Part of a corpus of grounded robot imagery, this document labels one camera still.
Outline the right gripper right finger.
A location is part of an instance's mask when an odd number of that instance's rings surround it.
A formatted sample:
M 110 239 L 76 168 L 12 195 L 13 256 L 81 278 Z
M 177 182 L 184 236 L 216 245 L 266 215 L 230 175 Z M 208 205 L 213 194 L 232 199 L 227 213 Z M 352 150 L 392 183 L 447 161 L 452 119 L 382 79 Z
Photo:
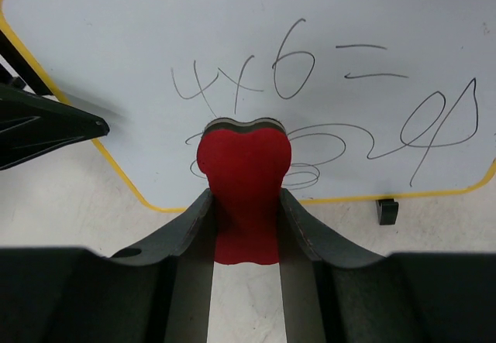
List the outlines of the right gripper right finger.
M 389 342 L 391 313 L 381 275 L 391 263 L 310 214 L 286 189 L 277 244 L 289 342 Z

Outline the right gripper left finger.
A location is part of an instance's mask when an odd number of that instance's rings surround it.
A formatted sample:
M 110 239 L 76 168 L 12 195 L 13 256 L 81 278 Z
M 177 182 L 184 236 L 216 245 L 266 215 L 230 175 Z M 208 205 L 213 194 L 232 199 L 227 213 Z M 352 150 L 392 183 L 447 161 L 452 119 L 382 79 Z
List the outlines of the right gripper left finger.
M 207 341 L 214 254 L 214 197 L 207 189 L 174 220 L 112 256 L 157 271 L 146 342 Z

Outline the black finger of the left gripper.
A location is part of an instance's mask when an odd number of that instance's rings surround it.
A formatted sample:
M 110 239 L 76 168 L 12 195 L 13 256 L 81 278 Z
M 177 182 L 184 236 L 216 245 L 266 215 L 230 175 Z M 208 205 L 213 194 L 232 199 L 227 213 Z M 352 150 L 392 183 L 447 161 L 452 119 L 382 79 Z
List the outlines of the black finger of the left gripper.
M 108 135 L 103 118 L 27 91 L 1 86 L 1 169 Z

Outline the red whiteboard eraser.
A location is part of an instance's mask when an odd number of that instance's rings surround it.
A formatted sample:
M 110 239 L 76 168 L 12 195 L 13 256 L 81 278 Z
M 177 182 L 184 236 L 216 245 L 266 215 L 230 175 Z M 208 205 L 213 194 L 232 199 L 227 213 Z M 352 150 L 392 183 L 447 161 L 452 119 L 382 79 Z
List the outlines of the red whiteboard eraser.
M 201 135 L 196 162 L 214 196 L 215 261 L 277 263 L 279 194 L 291 165 L 284 126 L 273 118 L 217 118 Z

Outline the yellow framed whiteboard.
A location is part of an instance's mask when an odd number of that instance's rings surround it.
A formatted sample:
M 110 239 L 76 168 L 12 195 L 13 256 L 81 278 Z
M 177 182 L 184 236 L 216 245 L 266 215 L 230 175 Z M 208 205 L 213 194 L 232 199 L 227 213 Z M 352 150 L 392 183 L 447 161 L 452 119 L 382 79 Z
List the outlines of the yellow framed whiteboard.
M 279 120 L 305 203 L 495 173 L 495 0 L 1 0 L 1 30 L 148 208 L 184 210 L 218 117 Z

